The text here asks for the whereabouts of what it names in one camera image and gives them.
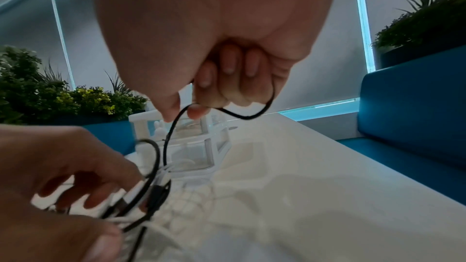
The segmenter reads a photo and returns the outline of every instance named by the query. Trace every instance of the white table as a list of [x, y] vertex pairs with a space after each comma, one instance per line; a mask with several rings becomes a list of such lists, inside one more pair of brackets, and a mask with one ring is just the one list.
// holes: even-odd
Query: white table
[[221, 169], [154, 218], [205, 260], [466, 261], [465, 206], [279, 114], [230, 123]]

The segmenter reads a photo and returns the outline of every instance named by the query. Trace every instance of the blue bench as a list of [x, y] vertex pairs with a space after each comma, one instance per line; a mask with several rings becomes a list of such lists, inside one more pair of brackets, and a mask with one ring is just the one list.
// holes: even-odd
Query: blue bench
[[466, 46], [366, 75], [358, 130], [339, 142], [466, 205]]

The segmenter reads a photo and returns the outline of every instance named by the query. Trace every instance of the foliage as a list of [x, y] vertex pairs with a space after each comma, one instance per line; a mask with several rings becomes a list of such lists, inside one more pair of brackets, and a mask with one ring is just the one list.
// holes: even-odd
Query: foliage
[[39, 73], [34, 53], [6, 47], [0, 50], [0, 123], [50, 124], [67, 115], [126, 119], [144, 110], [146, 99], [132, 93], [104, 91], [101, 87], [68, 90], [61, 75]]
[[466, 28], [466, 0], [407, 0], [413, 9], [404, 11], [381, 32], [376, 48], [416, 46]]
[[115, 77], [110, 77], [110, 75], [105, 71], [107, 74], [108, 79], [110, 79], [110, 83], [112, 84], [113, 93], [122, 93], [122, 94], [130, 94], [131, 89], [126, 87], [125, 83], [120, 79], [117, 73], [115, 73]]

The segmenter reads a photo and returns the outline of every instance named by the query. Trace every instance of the white plastic container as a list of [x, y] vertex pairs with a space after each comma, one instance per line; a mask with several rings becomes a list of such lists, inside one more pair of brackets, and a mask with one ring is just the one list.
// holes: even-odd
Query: white plastic container
[[[151, 139], [163, 151], [166, 133], [171, 124], [164, 123], [158, 111], [129, 117], [136, 139]], [[175, 128], [167, 148], [167, 163], [175, 164], [173, 178], [204, 176], [215, 172], [232, 147], [225, 115], [212, 110], [199, 120], [184, 114]], [[129, 156], [143, 173], [149, 173], [155, 161], [155, 151], [149, 144], [136, 146], [136, 155]]]

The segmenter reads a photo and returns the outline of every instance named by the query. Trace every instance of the bundled black cable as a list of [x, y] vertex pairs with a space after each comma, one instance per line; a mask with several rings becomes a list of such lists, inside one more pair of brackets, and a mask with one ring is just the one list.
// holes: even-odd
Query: bundled black cable
[[[253, 119], [256, 119], [256, 118], [262, 116], [263, 114], [265, 114], [265, 112], [267, 112], [267, 110], [272, 105], [274, 96], [275, 95], [273, 95], [272, 99], [265, 105], [265, 107], [255, 115], [251, 115], [251, 116], [238, 115], [238, 114], [232, 113], [231, 111], [225, 110], [223, 108], [218, 109], [218, 110], [225, 113], [225, 114], [228, 114], [228, 115], [231, 115], [231, 116], [233, 116], [235, 118], [238, 118], [238, 119], [253, 120]], [[173, 121], [173, 124], [171, 125], [171, 128], [170, 128], [170, 130], [169, 130], [169, 132], [168, 132], [168, 134], [167, 134], [167, 136], [165, 138], [164, 150], [163, 150], [163, 156], [162, 156], [163, 166], [167, 166], [166, 153], [167, 153], [168, 144], [170, 142], [171, 136], [175, 131], [176, 124], [180, 120], [181, 116], [188, 110], [189, 107], [190, 107], [190, 105], [183, 108], [180, 111], [180, 113], [176, 116], [176, 118]], [[136, 195], [136, 197], [130, 203], [128, 203], [128, 205], [126, 205], [125, 208], [123, 208], [121, 211], [119, 211], [116, 216], [117, 217], [123, 217], [126, 214], [128, 214], [135, 206], [137, 206], [142, 201], [142, 198], [147, 194], [147, 192], [149, 191], [149, 189], [151, 189], [151, 187], [152, 187], [152, 189], [151, 189], [151, 191], [149, 193], [149, 197], [147, 199], [147, 212], [146, 212], [146, 214], [143, 217], [141, 217], [140, 219], [134, 221], [133, 223], [131, 223], [128, 226], [126, 226], [125, 228], [123, 228], [123, 232], [129, 232], [130, 230], [133, 230], [134, 228], [140, 226], [144, 222], [150, 221], [152, 219], [153, 215], [160, 209], [160, 207], [163, 205], [163, 203], [168, 198], [168, 195], [170, 194], [170, 189], [171, 189], [171, 180], [169, 180], [168, 183], [163, 187], [159, 186], [159, 185], [152, 185], [155, 178], [156, 178], [156, 176], [157, 176], [157, 172], [158, 172], [158, 170], [160, 168], [160, 148], [157, 145], [157, 143], [154, 142], [153, 140], [150, 140], [150, 139], [139, 140], [138, 143], [148, 143], [148, 144], [150, 144], [150, 145], [152, 145], [154, 147], [155, 153], [156, 153], [156, 159], [155, 159], [154, 167], [152, 168], [152, 171], [146, 176], [147, 180], [144, 183], [144, 186], [139, 191], [139, 193]], [[106, 212], [102, 215], [101, 218], [106, 219], [106, 218], [110, 217], [114, 213], [115, 210], [116, 210], [116, 205], [111, 206], [110, 208], [108, 208], [106, 210]], [[142, 243], [142, 241], [144, 239], [144, 235], [145, 235], [146, 231], [147, 231], [147, 228], [143, 227], [141, 229], [141, 231], [139, 232], [139, 235], [138, 235], [138, 237], [136, 239], [136, 242], [135, 242], [135, 244], [133, 246], [131, 254], [130, 254], [129, 258], [128, 258], [128, 262], [132, 262], [135, 259], [137, 250], [139, 249], [139, 247], [140, 247], [140, 245], [141, 245], [141, 243]]]

